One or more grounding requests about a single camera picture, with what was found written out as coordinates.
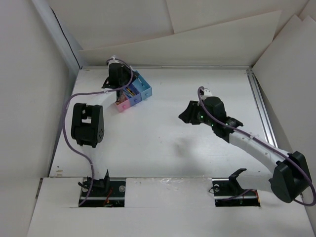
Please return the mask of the dark blue container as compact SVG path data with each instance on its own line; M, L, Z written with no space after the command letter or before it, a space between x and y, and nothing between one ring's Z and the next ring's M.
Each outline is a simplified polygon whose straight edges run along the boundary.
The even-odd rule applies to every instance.
M130 105L134 106L137 103L141 102L141 92L143 89L143 84L139 79L136 79L128 87L124 89L126 96L129 99Z

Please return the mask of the pink container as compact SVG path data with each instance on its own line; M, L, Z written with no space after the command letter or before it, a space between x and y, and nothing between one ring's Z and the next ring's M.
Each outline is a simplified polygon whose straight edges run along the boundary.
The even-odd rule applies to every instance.
M128 96L123 92L119 92L119 96L115 101L117 110L121 113L131 107Z

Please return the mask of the right aluminium rail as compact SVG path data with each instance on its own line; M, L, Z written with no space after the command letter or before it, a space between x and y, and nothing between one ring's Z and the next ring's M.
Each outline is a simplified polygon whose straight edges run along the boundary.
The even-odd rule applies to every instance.
M259 117L263 127L265 139L269 144L278 147L277 140L270 122L270 118L267 113L267 109L260 91L258 80L251 69L246 70L246 75L248 77L252 94L259 112Z

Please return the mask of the light blue container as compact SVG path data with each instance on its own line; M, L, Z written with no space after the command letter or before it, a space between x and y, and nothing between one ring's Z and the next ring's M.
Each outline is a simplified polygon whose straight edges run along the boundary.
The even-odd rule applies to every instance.
M138 71L135 71L134 73L138 74L138 76L132 84L141 94L141 99L146 100L147 98L152 96L152 87L147 83L147 81L140 75Z

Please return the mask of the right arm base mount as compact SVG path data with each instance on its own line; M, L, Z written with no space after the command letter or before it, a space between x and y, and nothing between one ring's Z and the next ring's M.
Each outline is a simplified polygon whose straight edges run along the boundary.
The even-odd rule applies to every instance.
M257 190L243 189L237 181L237 177L245 172L246 168L240 168L228 178L212 178L212 187L208 190L214 195L216 207L260 207Z

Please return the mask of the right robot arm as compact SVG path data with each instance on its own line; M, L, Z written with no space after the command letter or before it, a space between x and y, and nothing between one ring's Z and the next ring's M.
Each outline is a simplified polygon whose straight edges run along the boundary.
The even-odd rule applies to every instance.
M316 192L302 153L282 151L241 130L242 122L227 116L220 98L203 96L198 101L190 101L178 117L186 124L210 126L217 137L257 159L272 174L264 187L281 201L291 203L307 188L311 188L313 194Z

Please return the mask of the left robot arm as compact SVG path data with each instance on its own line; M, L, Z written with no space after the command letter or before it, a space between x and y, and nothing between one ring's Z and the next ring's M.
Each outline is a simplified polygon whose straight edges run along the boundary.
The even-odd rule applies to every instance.
M99 95L106 92L115 92L117 94L117 102L123 98L123 102L129 101L131 97L140 94L140 90L132 89L135 80L140 78L137 71L123 62L114 62L108 65L109 76L103 83L103 91L90 93L77 93L72 96ZM76 140L79 146L91 146L96 148L101 143L104 136L104 117L103 106L88 105L84 103L76 103L73 107L71 137ZM108 178L97 179L94 181L94 166L92 160L84 153L81 153L69 145L70 149L75 153L85 157L91 166L91 177L79 185L87 189L89 194L93 190L100 196L106 195L110 191L110 183Z

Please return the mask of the yellow utility knife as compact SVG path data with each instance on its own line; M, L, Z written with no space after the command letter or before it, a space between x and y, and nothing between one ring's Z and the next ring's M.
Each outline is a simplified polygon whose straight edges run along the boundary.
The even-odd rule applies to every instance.
M126 87L125 90L131 95L135 96L137 94L137 90L133 86Z

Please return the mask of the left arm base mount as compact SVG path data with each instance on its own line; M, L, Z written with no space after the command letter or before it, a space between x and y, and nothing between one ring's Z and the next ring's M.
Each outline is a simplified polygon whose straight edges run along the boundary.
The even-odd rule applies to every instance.
M81 187L79 207L124 207L126 178L111 178L107 170L104 178L93 181L88 194L91 180L91 177L87 177L78 182Z

